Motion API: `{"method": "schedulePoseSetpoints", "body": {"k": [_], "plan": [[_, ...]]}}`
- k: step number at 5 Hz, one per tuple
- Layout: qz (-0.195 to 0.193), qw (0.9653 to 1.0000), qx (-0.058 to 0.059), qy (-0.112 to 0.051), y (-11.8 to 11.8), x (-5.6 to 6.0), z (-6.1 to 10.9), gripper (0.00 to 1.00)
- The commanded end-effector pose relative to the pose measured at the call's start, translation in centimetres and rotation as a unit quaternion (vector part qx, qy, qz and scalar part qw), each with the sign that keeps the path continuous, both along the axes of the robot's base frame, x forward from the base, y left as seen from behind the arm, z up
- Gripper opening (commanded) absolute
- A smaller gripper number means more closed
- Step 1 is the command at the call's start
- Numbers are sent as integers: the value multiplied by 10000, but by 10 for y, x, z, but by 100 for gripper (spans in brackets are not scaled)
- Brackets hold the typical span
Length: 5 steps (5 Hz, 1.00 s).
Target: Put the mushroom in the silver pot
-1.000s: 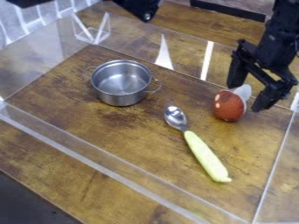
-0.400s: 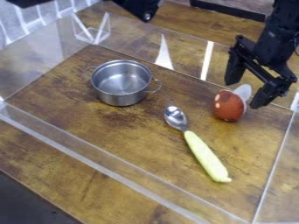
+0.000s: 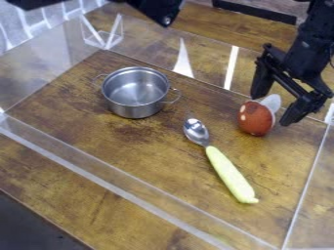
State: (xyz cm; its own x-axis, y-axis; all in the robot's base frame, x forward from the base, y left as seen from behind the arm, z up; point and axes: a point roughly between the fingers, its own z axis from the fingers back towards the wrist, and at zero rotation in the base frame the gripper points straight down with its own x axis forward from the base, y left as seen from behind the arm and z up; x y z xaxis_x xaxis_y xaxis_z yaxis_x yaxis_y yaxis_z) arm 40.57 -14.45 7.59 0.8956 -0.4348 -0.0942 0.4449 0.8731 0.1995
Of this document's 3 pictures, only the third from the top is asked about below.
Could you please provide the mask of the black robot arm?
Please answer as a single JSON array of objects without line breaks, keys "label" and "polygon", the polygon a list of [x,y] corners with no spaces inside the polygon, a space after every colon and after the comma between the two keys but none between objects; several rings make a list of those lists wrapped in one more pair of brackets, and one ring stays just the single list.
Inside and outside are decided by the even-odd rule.
[{"label": "black robot arm", "polygon": [[305,21],[287,52],[269,43],[255,60],[249,97],[267,95],[273,82],[296,97],[279,120],[281,126],[297,123],[311,112],[317,112],[334,92],[320,73],[334,54],[334,0],[307,0]]}]

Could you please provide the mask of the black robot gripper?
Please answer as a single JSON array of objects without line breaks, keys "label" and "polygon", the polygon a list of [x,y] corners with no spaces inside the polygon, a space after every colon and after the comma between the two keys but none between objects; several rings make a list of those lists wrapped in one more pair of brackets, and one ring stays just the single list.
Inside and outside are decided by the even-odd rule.
[{"label": "black robot gripper", "polygon": [[[255,60],[249,97],[253,100],[264,97],[273,82],[296,97],[280,117],[281,126],[289,126],[309,113],[319,112],[326,98],[334,97],[320,78],[322,70],[330,62],[330,45],[330,40],[304,34],[297,35],[288,52],[269,43],[263,45],[261,55]],[[312,92],[308,93],[295,80],[305,83]]]}]

